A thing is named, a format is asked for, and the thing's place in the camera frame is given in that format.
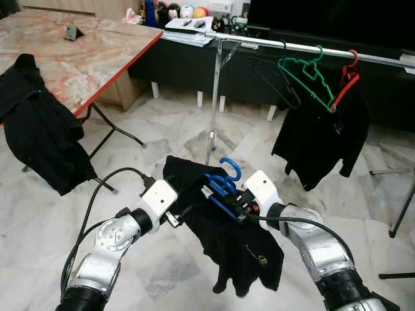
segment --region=wall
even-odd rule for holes
[[[209,0],[170,0],[170,1],[162,0],[162,1],[166,2],[168,5],[171,4],[171,3],[177,3],[180,6],[191,5],[194,8],[197,8],[199,6],[204,6],[204,7],[209,9]],[[232,3],[231,16],[241,14],[242,4],[246,1],[244,1],[244,0],[233,0],[232,2],[233,3]]]

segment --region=clothing rack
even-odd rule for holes
[[[207,32],[205,33],[207,38],[213,38],[218,41],[218,49],[216,52],[216,61],[215,61],[215,74],[213,78],[213,99],[212,99],[212,113],[211,113],[211,123],[210,123],[210,132],[209,132],[209,144],[207,147],[206,154],[206,164],[209,164],[211,151],[216,149],[215,136],[216,136],[216,112],[217,112],[217,101],[218,101],[218,89],[219,89],[219,76],[220,70],[225,66],[232,58],[232,56],[237,52],[237,49],[242,43],[251,43],[260,45],[263,47],[273,47],[277,49],[287,49],[289,51],[299,51],[299,52],[308,52],[313,54],[320,54],[321,50],[318,47],[310,45],[301,45],[295,43],[286,43],[280,41],[271,41],[263,40],[242,36],[233,36],[231,34],[221,34],[218,32]],[[222,48],[224,41],[235,42],[235,46],[230,51],[230,53],[222,60]],[[352,58],[354,59],[355,55],[352,52],[341,51],[335,49],[326,49],[323,48],[324,55],[343,57],[343,58]],[[393,67],[415,69],[415,62],[402,62],[401,60],[393,58],[385,58],[380,56],[374,56],[369,54],[360,54],[359,61],[361,62],[370,62],[378,63],[381,65],[388,65]]]

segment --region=marble floor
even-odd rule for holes
[[[101,107],[114,123],[148,146],[142,149],[115,133],[92,161],[101,176],[130,166],[160,178],[169,154],[204,161],[209,98],[205,97],[203,108],[197,108],[196,92],[161,86],[159,99],[145,93],[126,113]],[[284,160],[270,155],[285,113],[266,122],[267,109],[227,101],[225,113],[218,114],[217,149],[211,164],[229,156],[240,164],[245,178],[264,170],[285,202],[322,213],[329,227],[349,244],[371,290],[404,311],[415,310],[415,279],[377,277],[378,273],[415,271],[415,202],[397,237],[388,236],[412,176],[369,175],[369,170],[414,167],[415,135],[372,127],[350,178],[338,174],[339,163],[314,190],[305,192],[294,172],[285,175]],[[90,152],[109,129],[95,114],[84,127],[86,137],[81,143]],[[60,272],[96,183],[84,183],[59,197],[36,173],[20,171],[23,165],[8,149],[3,128],[0,132],[0,310],[54,310]],[[143,190],[141,181],[127,172],[115,176],[111,184],[119,194],[99,193],[90,224],[112,217]],[[246,297],[238,298],[230,281],[224,293],[212,292],[219,269],[203,255],[199,241],[185,225],[178,229],[164,225],[130,248],[106,310],[324,310],[298,251],[279,232],[273,235],[285,253],[278,291],[256,281]],[[81,255],[91,243],[91,237],[85,240]]]

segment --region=marble table top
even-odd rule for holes
[[[65,40],[67,24],[84,36]],[[161,35],[122,21],[27,9],[0,20],[0,74],[21,53],[33,54],[49,91],[78,115]]]

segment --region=green hanger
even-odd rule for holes
[[[278,60],[278,67],[281,70],[284,70],[289,76],[291,76],[291,78],[293,78],[295,81],[297,81],[299,84],[301,84],[306,90],[308,90],[308,92],[310,92],[311,96],[315,99],[317,99],[321,105],[323,105],[328,112],[330,113],[334,113],[336,112],[336,107],[333,107],[333,110],[330,108],[331,104],[334,101],[334,96],[331,93],[330,87],[324,82],[324,77],[323,75],[318,71],[317,69],[317,62],[319,62],[324,55],[324,51],[323,51],[323,47],[321,45],[317,45],[317,47],[320,49],[320,55],[318,58],[315,58],[314,60],[311,60],[309,62],[306,62],[305,60],[302,60],[300,58],[280,58]],[[308,76],[312,81],[315,81],[317,79],[317,77],[319,77],[322,81],[322,85],[327,89],[327,92],[329,93],[329,97],[330,97],[330,101],[328,103],[325,103],[320,97],[317,96],[317,94],[312,91],[310,88],[308,88],[299,78],[297,78],[296,76],[294,76],[287,68],[285,68],[285,64],[287,62],[294,62],[294,63],[302,63],[304,64],[303,66],[303,74],[305,74],[306,76]],[[312,66],[314,69],[315,74],[314,75],[310,75],[305,69],[308,66]]]

